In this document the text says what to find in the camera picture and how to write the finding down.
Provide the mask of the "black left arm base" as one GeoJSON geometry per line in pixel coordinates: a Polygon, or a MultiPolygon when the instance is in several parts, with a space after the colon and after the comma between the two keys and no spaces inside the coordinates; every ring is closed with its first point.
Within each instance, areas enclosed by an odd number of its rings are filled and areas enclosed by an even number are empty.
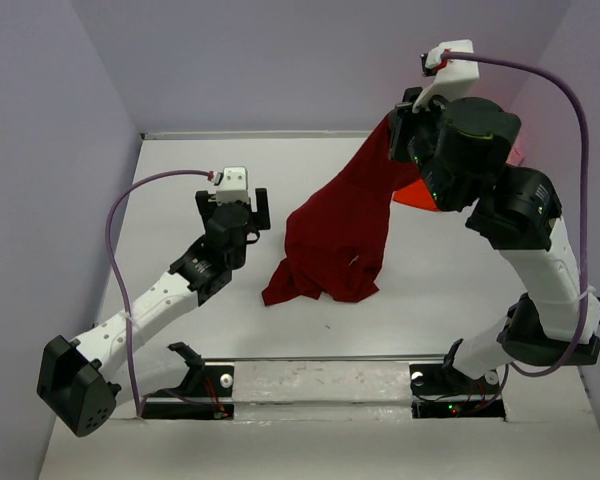
{"type": "Polygon", "coordinates": [[[182,342],[168,349],[179,355],[187,373],[177,387],[158,390],[142,400],[147,420],[230,420],[234,415],[232,390],[235,366],[207,363],[182,342]]]}

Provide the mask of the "dark red t shirt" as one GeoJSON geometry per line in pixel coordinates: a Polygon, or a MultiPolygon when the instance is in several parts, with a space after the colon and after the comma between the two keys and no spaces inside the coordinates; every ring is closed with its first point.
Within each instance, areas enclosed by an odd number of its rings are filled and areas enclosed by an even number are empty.
{"type": "Polygon", "coordinates": [[[266,306],[323,293],[357,303],[378,291],[393,194],[419,179],[415,165],[389,159],[390,137],[384,117],[346,166],[289,215],[285,258],[261,293],[266,306]]]}

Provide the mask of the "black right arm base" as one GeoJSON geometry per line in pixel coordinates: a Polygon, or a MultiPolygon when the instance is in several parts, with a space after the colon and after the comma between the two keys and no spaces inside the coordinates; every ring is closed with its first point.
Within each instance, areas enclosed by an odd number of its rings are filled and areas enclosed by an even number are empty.
{"type": "Polygon", "coordinates": [[[501,380],[494,370],[473,380],[438,362],[410,364],[409,373],[415,419],[506,419],[501,380]]]}

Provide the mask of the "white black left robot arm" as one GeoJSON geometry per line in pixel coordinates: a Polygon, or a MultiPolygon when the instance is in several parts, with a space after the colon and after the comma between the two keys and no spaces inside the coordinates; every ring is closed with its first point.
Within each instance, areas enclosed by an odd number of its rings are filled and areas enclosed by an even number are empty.
{"type": "Polygon", "coordinates": [[[74,337],[51,339],[43,349],[37,394],[77,437],[100,428],[127,390],[116,374],[133,354],[176,319],[204,305],[246,263],[248,246],[271,227],[268,192],[258,188],[224,202],[199,191],[204,233],[136,300],[102,324],[74,337]]]}

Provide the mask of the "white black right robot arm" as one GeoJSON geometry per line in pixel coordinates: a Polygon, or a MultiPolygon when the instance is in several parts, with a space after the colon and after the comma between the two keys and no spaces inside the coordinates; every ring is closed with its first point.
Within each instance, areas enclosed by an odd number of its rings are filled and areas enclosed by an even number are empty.
{"type": "Polygon", "coordinates": [[[466,227],[488,241],[525,287],[496,325],[451,346],[442,384],[462,392],[512,361],[596,364],[600,297],[580,280],[557,192],[544,173],[507,162],[519,117],[477,97],[435,95],[419,107],[423,92],[406,89],[391,112],[390,158],[417,168],[438,210],[471,207],[466,227]]]}

